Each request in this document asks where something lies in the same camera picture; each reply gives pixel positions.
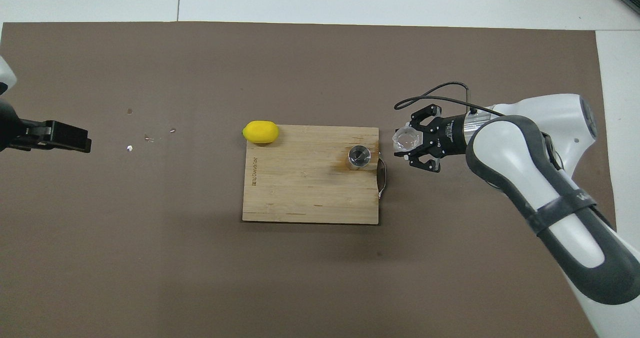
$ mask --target wooden cutting board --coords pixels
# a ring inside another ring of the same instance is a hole
[[[243,221],[378,223],[378,128],[278,125],[270,144],[246,144]],[[349,150],[371,151],[350,170]]]

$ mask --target cutting board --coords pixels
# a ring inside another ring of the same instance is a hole
[[[278,125],[270,144],[246,144],[243,221],[378,223],[378,128]],[[350,170],[356,145],[371,161]]]

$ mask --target velcro strap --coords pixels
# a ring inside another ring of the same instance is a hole
[[[567,215],[592,205],[596,205],[594,199],[584,190],[577,189],[541,206],[537,212],[526,218],[526,222],[537,236],[540,231],[547,229]]]

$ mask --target yellow lemon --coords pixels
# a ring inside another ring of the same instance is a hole
[[[265,144],[276,140],[278,126],[273,121],[254,120],[242,129],[242,135],[252,143]]]

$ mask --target white floor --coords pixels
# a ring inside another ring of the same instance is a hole
[[[640,15],[619,0],[0,0],[0,22],[176,20],[596,30],[617,225],[640,247]]]

